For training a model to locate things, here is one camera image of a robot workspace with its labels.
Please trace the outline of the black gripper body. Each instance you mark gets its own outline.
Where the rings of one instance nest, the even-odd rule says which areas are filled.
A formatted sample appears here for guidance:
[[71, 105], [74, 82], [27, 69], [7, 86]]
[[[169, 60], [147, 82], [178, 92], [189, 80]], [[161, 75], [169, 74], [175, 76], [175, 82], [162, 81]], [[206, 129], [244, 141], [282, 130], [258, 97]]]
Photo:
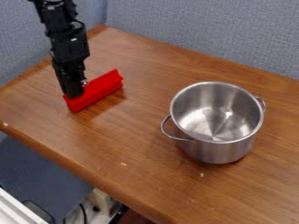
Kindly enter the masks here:
[[51, 40], [51, 56], [61, 65], [82, 64], [90, 56], [87, 29], [77, 19], [74, 0], [29, 0], [33, 2], [46, 36]]

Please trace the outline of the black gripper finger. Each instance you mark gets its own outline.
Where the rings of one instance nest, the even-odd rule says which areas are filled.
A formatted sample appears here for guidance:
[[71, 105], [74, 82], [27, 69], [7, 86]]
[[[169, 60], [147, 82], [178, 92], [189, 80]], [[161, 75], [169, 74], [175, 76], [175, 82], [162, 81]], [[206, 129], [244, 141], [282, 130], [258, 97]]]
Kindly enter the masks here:
[[83, 83], [87, 79], [85, 76], [83, 63], [53, 63], [57, 77], [61, 83], [63, 93], [71, 98], [77, 98], [85, 93]]

